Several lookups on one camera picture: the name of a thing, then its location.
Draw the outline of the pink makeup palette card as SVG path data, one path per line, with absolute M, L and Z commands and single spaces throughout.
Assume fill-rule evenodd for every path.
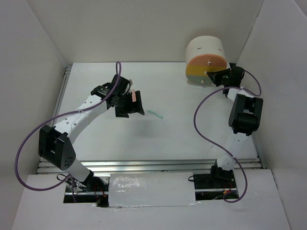
M 134 90 L 131 90 L 131 98 L 133 103 L 137 101 L 136 92 Z

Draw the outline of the cream round drawer organizer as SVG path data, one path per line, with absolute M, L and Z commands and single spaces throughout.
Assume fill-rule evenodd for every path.
M 188 62 L 196 57 L 197 55 L 202 54 L 216 54 L 223 56 L 225 58 L 224 54 L 224 47 L 222 41 L 214 36 L 199 36 L 194 39 L 192 39 L 186 48 L 186 65 L 188 65 Z M 226 69 L 230 68 L 229 63 L 227 62 Z

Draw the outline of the orange drawer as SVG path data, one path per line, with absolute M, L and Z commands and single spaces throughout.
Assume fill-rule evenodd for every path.
M 188 65 L 193 66 L 212 66 L 212 67 L 227 67 L 227 61 L 223 56 L 216 54 L 202 54 L 193 57 Z

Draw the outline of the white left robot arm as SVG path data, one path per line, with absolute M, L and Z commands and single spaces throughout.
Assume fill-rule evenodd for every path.
M 76 113 L 54 126 L 40 128 L 39 156 L 70 174 L 83 191 L 106 188 L 106 184 L 76 158 L 73 143 L 91 122 L 111 107 L 116 117 L 128 118 L 133 113 L 144 115 L 141 93 L 131 90 L 130 86 L 130 80 L 115 75 L 111 82 L 95 87 Z

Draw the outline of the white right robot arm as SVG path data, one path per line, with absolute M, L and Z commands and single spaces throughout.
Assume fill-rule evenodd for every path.
M 260 126 L 263 99 L 240 86 L 246 73 L 237 66 L 207 73 L 213 84 L 224 87 L 223 94 L 233 102 L 228 120 L 232 131 L 224 147 L 226 154 L 215 161 L 209 175 L 210 185 L 216 188 L 231 181 L 243 142 Z

